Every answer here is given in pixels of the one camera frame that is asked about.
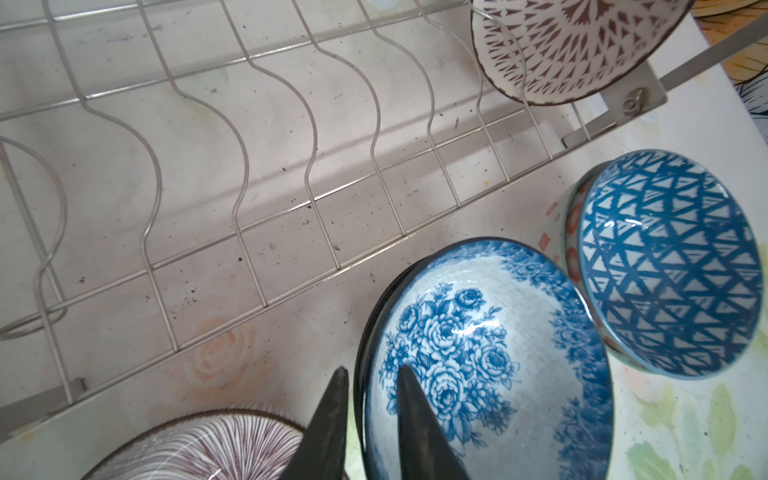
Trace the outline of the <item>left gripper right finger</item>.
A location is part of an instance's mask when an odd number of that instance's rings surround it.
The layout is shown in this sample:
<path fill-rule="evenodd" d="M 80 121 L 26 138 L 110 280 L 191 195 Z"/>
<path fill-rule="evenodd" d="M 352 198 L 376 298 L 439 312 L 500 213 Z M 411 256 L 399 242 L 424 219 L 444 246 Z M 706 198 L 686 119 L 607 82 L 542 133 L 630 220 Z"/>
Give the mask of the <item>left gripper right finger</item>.
<path fill-rule="evenodd" d="M 409 364 L 396 385 L 398 447 L 403 479 L 468 479 Z"/>

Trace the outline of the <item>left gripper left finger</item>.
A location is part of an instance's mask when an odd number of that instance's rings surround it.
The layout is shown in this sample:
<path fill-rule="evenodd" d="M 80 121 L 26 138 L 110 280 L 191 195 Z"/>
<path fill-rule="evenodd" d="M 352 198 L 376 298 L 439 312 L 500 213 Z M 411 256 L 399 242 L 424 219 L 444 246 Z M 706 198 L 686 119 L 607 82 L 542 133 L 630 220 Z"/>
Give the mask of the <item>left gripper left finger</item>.
<path fill-rule="evenodd" d="M 349 374 L 338 367 L 281 479 L 344 479 Z"/>

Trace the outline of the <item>blue floral porcelain bowl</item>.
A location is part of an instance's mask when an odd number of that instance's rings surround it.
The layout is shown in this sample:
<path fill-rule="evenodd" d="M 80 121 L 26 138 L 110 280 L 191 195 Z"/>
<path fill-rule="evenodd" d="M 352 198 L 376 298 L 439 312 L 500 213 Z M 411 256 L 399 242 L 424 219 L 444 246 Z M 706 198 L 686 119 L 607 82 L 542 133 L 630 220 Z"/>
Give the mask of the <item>blue floral porcelain bowl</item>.
<path fill-rule="evenodd" d="M 404 364 L 469 477 L 607 476 L 607 352 L 576 286 L 532 247 L 478 237 L 426 257 L 388 299 L 373 339 L 363 406 L 369 478 L 400 477 Z"/>

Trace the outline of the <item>white maroon triangle bowl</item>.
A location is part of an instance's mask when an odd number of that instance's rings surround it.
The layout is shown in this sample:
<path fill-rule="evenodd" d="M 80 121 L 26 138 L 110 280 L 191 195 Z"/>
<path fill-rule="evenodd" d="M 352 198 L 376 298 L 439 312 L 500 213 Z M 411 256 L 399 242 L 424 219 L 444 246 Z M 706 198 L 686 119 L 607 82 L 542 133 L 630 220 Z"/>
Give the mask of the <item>white maroon triangle bowl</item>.
<path fill-rule="evenodd" d="M 625 77 L 674 32 L 690 1 L 475 1 L 478 62 L 501 93 L 537 106 L 591 96 Z"/>

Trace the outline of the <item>steel two-tier dish rack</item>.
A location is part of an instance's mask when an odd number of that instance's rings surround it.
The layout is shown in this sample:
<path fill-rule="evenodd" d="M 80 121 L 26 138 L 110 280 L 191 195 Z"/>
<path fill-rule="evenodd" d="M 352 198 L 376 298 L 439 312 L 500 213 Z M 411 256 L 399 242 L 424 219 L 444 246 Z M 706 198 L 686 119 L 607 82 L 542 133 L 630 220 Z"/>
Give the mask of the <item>steel two-tier dish rack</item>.
<path fill-rule="evenodd" d="M 465 236 L 556 255 L 557 187 L 659 147 L 737 194 L 767 237 L 767 148 L 720 68 L 592 145 L 592 96 L 525 106 L 481 80 L 460 3 L 5 1 L 1 440 L 250 401 L 192 360 L 329 294 L 346 358 L 382 278 Z"/>

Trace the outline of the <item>purple striped bowl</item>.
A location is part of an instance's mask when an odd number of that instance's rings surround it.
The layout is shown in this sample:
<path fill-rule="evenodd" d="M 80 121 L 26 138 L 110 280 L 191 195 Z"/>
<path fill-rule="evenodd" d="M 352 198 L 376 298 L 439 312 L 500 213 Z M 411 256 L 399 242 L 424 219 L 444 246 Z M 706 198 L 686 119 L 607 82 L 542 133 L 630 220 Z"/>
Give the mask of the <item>purple striped bowl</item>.
<path fill-rule="evenodd" d="M 128 441 L 86 479 L 281 479 L 307 427 L 278 414 L 219 409 L 183 416 Z"/>

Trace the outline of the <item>dark grey petal bowl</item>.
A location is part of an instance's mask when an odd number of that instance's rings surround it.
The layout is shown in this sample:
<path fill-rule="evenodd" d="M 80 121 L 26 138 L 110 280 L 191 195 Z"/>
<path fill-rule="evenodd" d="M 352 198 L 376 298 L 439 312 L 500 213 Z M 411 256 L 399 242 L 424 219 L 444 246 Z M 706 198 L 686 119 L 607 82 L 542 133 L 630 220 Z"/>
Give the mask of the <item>dark grey petal bowl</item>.
<path fill-rule="evenodd" d="M 404 271 L 402 271 L 384 290 L 376 304 L 374 305 L 368 321 L 363 330 L 363 334 L 360 340 L 360 344 L 357 351 L 355 369 L 353 374 L 353 411 L 356 422 L 357 436 L 360 444 L 363 444 L 363 406 L 364 406 L 364 393 L 366 383 L 370 377 L 368 369 L 371 363 L 371 353 L 369 347 L 376 343 L 373 339 L 375 336 L 376 324 L 378 322 L 381 312 L 384 310 L 388 299 L 393 295 L 398 286 L 405 280 L 405 278 L 415 269 L 419 267 L 421 263 L 425 261 L 425 258 L 409 265 Z"/>

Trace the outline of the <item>blue triangle pattern bowl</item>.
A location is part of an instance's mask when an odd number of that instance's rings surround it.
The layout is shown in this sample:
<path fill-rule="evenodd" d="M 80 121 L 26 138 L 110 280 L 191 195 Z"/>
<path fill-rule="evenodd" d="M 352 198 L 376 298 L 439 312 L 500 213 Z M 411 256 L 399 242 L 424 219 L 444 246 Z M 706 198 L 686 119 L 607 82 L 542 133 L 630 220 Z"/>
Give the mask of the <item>blue triangle pattern bowl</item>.
<path fill-rule="evenodd" d="M 564 253 L 606 347 L 681 380 L 715 376 L 759 324 L 763 268 L 736 199 L 699 163 L 642 149 L 574 186 Z"/>

